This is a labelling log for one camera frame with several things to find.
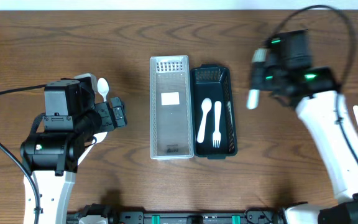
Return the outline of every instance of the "rectangular tray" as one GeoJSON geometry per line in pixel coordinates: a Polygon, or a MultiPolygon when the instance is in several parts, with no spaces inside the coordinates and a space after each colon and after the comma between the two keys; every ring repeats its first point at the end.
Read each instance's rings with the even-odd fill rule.
{"type": "Polygon", "coordinates": [[[194,156],[187,56],[150,58],[150,157],[194,156]]]}
{"type": "Polygon", "coordinates": [[[230,71],[219,65],[202,65],[190,71],[193,92],[193,124],[195,155],[208,159],[225,159],[226,156],[237,154],[236,124],[234,120],[233,99],[231,93],[230,71]],[[203,111],[201,104],[205,98],[210,98],[212,108],[207,114],[205,137],[202,143],[196,142],[203,111]],[[213,147],[212,134],[214,132],[214,103],[222,102],[219,131],[221,144],[213,147]]]}

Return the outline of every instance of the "green connector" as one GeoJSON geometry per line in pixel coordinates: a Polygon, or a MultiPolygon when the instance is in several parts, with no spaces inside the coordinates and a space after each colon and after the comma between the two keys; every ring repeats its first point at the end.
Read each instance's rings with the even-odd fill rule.
{"type": "Polygon", "coordinates": [[[160,224],[160,216],[159,215],[152,216],[152,224],[160,224]]]}
{"type": "Polygon", "coordinates": [[[241,224],[241,218],[239,215],[233,215],[231,217],[233,224],[241,224]]]}

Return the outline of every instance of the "white wall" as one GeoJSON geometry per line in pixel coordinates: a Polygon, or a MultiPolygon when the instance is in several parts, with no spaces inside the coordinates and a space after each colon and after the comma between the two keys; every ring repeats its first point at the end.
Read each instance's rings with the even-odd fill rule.
{"type": "Polygon", "coordinates": [[[299,9],[314,4],[358,9],[358,0],[0,0],[0,10],[299,9]]]}

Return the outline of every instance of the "basket handle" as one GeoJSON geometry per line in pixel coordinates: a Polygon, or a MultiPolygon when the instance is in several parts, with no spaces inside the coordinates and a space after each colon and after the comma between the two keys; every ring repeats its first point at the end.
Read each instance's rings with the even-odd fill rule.
{"type": "Polygon", "coordinates": [[[207,159],[225,159],[226,155],[209,155],[206,158],[207,159]]]}

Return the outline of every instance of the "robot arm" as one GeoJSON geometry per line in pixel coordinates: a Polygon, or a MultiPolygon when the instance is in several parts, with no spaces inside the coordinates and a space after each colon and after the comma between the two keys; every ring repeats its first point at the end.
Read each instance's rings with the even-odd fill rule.
{"type": "Polygon", "coordinates": [[[277,34],[270,41],[266,49],[255,51],[247,107],[257,107],[259,91],[271,91],[278,102],[295,109],[316,143],[339,202],[329,209],[290,207],[285,219],[289,224],[358,220],[358,136],[334,75],[328,67],[312,68],[306,30],[277,34]]]}
{"type": "MultiPolygon", "coordinates": [[[[107,133],[127,124],[123,102],[95,103],[96,77],[84,74],[45,87],[45,131],[32,131],[22,143],[23,165],[39,191],[39,224],[65,224],[78,165],[107,133]],[[85,142],[92,141],[85,149],[85,142]]],[[[38,127],[40,120],[35,120],[38,127]]],[[[35,198],[27,178],[24,223],[34,222],[35,198]]]]}
{"type": "MultiPolygon", "coordinates": [[[[303,98],[296,113],[308,128],[316,143],[319,154],[327,168],[338,203],[353,201],[358,194],[358,164],[347,146],[335,112],[336,91],[314,94],[303,98]]],[[[358,135],[351,123],[345,99],[339,96],[342,125],[358,158],[358,135]]]]}

